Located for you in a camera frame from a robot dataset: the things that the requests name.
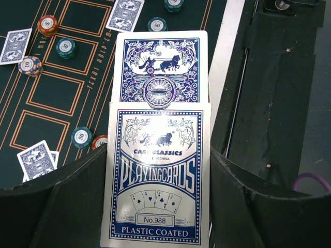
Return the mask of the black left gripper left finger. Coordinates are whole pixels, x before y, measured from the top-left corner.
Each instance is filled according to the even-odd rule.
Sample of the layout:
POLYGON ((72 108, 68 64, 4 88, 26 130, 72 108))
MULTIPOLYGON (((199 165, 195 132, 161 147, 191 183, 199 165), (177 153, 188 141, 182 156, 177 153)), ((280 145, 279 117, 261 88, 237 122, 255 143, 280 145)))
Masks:
POLYGON ((1 190, 1 247, 100 247, 107 146, 1 190))

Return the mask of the green fifty chips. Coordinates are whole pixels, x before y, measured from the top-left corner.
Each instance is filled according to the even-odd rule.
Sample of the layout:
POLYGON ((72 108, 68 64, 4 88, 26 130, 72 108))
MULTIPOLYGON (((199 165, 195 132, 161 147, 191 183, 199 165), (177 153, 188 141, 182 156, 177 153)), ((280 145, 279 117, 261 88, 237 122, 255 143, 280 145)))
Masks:
POLYGON ((76 43, 71 38, 62 38, 56 45, 56 51, 61 58, 69 59, 76 54, 76 43))

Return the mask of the green fifty chips seat three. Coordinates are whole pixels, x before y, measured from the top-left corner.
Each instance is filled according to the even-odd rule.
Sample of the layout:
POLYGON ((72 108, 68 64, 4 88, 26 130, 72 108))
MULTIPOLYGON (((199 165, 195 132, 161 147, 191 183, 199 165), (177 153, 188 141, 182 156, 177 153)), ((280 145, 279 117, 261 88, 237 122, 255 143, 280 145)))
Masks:
POLYGON ((179 12, 184 4, 184 0, 164 0, 164 7, 168 12, 179 12))

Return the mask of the blue card seat three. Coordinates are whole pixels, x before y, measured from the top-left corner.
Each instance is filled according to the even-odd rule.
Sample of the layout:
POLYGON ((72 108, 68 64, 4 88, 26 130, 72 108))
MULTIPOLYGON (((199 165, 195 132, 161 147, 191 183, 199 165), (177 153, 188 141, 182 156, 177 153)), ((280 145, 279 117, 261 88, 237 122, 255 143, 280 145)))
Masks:
POLYGON ((144 2, 144 0, 115 1, 106 28, 118 32, 133 32, 144 2))

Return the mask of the blue playing card box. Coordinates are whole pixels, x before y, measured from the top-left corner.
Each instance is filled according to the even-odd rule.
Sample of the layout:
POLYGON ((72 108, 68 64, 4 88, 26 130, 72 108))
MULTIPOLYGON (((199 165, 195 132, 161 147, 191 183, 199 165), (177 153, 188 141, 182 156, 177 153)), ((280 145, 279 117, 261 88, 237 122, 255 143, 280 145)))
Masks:
POLYGON ((209 103, 112 102, 101 247, 208 247, 209 103))

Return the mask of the green fifty chips seat four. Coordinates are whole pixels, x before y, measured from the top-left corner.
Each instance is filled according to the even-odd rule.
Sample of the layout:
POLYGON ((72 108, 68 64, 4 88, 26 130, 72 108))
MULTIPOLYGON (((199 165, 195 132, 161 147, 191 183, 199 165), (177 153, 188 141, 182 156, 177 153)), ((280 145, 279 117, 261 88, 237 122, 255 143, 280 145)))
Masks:
POLYGON ((87 127, 77 127, 71 133, 72 144, 79 149, 90 146, 93 141, 93 134, 87 127))

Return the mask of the blue card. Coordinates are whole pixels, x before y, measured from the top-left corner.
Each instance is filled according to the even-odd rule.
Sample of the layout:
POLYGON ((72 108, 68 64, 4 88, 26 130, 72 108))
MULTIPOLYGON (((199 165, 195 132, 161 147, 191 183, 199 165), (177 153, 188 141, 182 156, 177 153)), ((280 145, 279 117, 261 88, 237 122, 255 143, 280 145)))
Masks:
POLYGON ((1 53, 1 65, 23 61, 32 28, 9 31, 1 53))

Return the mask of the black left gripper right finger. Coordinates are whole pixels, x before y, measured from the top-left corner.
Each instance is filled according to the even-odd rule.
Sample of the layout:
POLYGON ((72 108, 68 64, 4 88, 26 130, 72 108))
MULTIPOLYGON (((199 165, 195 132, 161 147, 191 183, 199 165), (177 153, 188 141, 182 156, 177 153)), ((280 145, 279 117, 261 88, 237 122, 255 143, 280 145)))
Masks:
POLYGON ((330 247, 330 194, 278 186, 214 149, 210 214, 216 247, 330 247))

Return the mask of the blue backed card deck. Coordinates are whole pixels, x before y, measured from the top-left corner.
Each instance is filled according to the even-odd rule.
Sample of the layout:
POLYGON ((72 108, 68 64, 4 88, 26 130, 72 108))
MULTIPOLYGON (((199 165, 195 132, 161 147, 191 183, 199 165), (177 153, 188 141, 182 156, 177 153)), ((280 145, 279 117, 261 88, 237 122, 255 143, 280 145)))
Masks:
POLYGON ((204 30, 134 32, 117 36, 112 102, 209 101, 208 34, 204 30))

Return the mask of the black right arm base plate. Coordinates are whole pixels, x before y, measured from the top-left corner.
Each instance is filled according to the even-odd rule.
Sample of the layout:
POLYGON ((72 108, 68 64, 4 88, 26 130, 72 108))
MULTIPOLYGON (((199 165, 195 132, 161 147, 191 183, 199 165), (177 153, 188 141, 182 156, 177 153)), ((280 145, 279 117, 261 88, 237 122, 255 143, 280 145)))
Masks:
POLYGON ((320 0, 267 0, 264 1, 264 8, 269 11, 291 12, 295 8, 313 8, 320 3, 320 0))

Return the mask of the blue ten chips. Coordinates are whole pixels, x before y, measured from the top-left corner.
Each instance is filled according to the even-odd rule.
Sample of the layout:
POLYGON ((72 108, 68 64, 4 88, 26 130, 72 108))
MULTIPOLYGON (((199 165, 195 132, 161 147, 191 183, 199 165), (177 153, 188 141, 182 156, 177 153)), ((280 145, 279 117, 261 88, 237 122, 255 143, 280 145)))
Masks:
POLYGON ((18 63, 18 70, 27 76, 37 77, 43 72, 42 61, 35 56, 25 56, 24 59, 18 63))

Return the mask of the blue card seat five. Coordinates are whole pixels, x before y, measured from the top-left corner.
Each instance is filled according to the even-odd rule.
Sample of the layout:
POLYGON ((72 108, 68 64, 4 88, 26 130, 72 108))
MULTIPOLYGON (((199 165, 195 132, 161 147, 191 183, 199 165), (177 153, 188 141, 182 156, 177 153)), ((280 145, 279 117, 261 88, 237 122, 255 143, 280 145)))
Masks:
MULTIPOLYGON (((52 155, 52 158, 55 162, 55 168, 57 168, 57 163, 58 163, 58 158, 59 158, 59 152, 58 151, 50 151, 51 155, 52 155)), ((28 178, 27 176, 23 176, 23 180, 22 182, 26 182, 28 181, 28 178)))
POLYGON ((45 140, 19 152, 17 157, 23 176, 27 176, 29 181, 56 170, 55 162, 45 140))

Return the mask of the spread red five chips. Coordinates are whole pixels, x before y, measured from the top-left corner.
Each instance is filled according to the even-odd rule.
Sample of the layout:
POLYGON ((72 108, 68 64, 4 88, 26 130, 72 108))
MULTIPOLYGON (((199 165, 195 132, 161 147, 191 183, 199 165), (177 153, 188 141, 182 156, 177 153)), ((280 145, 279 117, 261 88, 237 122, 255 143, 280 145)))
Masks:
POLYGON ((100 147, 108 142, 108 136, 106 134, 97 136, 92 142, 92 149, 100 147))

